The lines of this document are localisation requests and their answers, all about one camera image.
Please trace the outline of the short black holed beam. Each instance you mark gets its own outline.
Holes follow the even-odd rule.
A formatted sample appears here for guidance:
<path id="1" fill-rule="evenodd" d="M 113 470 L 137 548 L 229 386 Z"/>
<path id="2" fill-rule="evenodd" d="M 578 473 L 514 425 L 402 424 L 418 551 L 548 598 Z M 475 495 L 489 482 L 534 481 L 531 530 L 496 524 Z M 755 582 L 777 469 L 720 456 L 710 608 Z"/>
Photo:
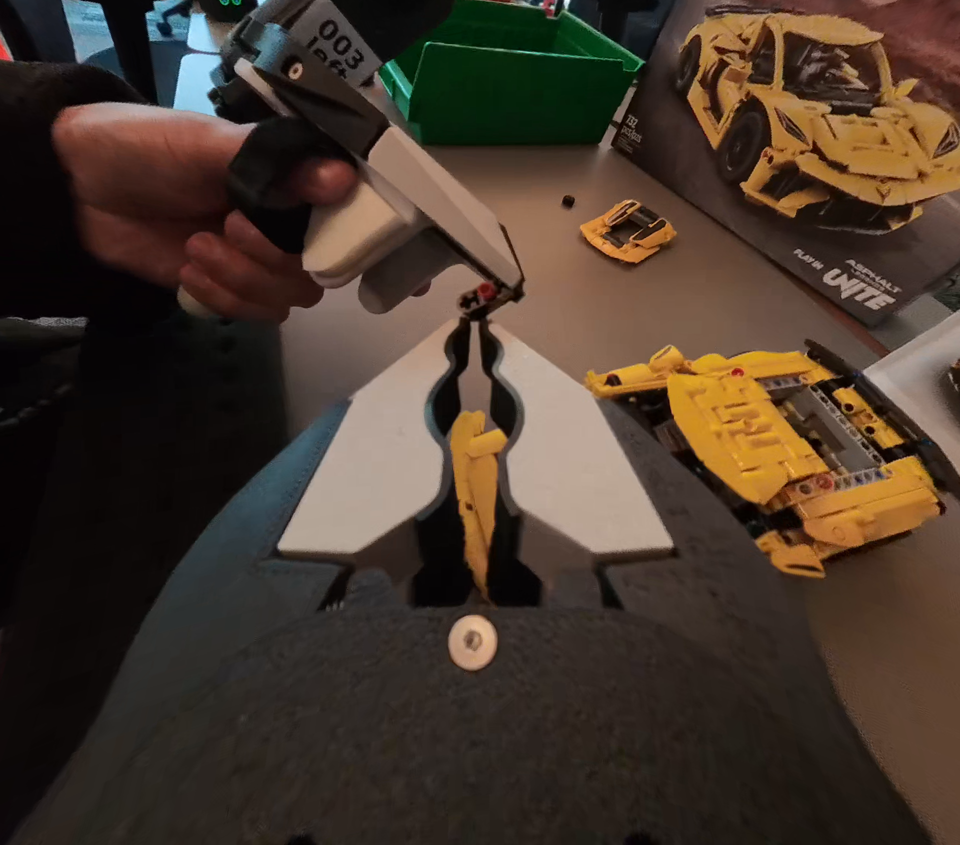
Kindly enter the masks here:
<path id="1" fill-rule="evenodd" d="M 458 298 L 457 308 L 460 311 L 462 318 L 469 321 L 481 321 L 505 306 L 519 302 L 524 297 L 522 286 L 511 288 L 500 286 L 493 282 L 493 284 L 498 288 L 497 297 L 491 301 L 481 301 L 478 298 L 476 289 L 483 283 L 490 283 L 490 281 L 480 282 L 474 288 L 463 292 Z"/>

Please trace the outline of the yellow headlight panel piece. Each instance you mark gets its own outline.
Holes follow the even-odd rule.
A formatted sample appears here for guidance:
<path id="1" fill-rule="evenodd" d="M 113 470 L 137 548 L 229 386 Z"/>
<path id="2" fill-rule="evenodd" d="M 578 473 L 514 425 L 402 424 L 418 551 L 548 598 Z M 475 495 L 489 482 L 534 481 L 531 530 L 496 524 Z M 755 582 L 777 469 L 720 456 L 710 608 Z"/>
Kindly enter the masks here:
<path id="1" fill-rule="evenodd" d="M 646 261 L 677 235 L 665 217 L 636 199 L 624 200 L 583 223 L 580 234 L 597 251 L 627 264 Z"/>

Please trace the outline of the person's left hand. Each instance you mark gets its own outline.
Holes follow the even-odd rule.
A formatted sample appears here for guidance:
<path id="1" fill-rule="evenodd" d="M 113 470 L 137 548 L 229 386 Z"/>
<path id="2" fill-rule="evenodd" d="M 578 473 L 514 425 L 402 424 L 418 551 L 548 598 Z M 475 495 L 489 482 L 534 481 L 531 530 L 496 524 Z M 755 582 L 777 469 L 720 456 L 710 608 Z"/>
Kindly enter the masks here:
<path id="1" fill-rule="evenodd" d="M 229 166 L 252 130 L 162 107 L 67 107 L 52 143 L 86 250 L 228 319 L 282 323 L 315 307 L 324 290 L 302 260 L 229 201 Z"/>

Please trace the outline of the green plastic bin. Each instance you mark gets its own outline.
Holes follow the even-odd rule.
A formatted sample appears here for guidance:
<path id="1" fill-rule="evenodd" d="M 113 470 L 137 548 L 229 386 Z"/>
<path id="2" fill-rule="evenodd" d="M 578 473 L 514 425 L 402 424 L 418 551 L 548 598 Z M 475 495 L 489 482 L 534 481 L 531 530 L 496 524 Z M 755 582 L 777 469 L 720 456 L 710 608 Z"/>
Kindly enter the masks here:
<path id="1" fill-rule="evenodd" d="M 594 145 L 641 67 L 567 11 L 454 0 L 378 77 L 424 146 Z"/>

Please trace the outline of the yellow toy brick car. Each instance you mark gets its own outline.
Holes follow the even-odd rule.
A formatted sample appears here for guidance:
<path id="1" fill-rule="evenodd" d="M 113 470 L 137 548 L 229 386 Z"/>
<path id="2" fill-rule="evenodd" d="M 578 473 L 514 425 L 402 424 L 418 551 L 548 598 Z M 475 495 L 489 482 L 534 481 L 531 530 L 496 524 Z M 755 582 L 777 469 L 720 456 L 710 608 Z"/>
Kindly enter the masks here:
<path id="1" fill-rule="evenodd" d="M 958 499 L 942 448 L 860 371 L 808 341 L 803 350 L 687 358 L 589 371 L 584 388 L 627 446 L 648 434 L 714 495 L 781 573 L 822 578 L 838 555 L 896 539 Z M 449 435 L 464 560 L 487 600 L 498 454 L 506 436 L 481 411 Z M 651 472 L 640 472 L 654 503 Z M 679 527 L 655 509 L 679 552 Z"/>

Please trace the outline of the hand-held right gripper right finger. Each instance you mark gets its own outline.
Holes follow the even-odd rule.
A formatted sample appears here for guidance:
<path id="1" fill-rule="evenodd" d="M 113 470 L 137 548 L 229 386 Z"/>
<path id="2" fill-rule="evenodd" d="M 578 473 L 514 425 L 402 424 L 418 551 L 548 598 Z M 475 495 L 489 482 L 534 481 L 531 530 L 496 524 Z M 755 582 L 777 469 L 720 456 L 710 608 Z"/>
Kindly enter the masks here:
<path id="1" fill-rule="evenodd" d="M 564 575 L 663 559 L 674 540 L 600 401 L 497 323 L 480 325 L 497 455 L 492 602 L 538 604 Z"/>

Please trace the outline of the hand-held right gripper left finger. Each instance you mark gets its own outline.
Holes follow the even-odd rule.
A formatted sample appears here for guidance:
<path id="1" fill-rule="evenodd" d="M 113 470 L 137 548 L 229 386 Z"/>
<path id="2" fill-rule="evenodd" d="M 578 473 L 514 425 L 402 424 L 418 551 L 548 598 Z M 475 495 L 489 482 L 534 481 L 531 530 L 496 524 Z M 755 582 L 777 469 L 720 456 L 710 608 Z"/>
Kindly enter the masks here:
<path id="1" fill-rule="evenodd" d="M 450 450 L 469 360 L 469 322 L 453 320 L 349 397 L 278 558 L 382 571 L 414 606 L 469 601 Z"/>

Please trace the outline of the car picture instruction booklet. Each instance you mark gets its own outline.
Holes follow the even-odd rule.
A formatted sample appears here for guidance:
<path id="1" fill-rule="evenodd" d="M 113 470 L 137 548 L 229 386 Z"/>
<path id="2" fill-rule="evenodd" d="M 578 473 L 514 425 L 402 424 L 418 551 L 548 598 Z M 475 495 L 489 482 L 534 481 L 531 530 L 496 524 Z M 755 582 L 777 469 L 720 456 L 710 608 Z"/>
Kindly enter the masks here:
<path id="1" fill-rule="evenodd" d="M 959 357 L 959 313 L 890 352 L 866 378 L 938 442 L 958 439 L 958 391 L 950 378 Z"/>

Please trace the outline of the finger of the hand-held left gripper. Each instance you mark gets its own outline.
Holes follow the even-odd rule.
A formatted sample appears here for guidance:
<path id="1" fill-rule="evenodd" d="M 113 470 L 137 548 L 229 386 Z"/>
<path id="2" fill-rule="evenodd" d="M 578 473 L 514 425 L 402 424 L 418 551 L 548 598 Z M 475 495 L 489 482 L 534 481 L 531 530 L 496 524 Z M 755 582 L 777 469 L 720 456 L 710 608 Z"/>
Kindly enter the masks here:
<path id="1" fill-rule="evenodd" d="M 440 232 L 465 264 L 500 287 L 523 287 L 525 275 L 498 216 L 396 125 L 369 151 L 369 179 L 405 220 Z"/>

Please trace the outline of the person's left forearm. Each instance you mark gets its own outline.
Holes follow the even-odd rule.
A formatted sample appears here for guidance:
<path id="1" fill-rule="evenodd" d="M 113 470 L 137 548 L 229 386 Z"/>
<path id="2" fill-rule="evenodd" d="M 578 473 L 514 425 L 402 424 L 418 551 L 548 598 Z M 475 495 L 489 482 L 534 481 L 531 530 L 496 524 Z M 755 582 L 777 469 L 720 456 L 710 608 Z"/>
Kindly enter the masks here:
<path id="1" fill-rule="evenodd" d="M 3 318 L 94 318 L 119 294 L 121 275 L 81 243 L 70 180 L 52 129 L 67 108 L 140 104 L 97 66 L 1 62 L 1 312 Z"/>

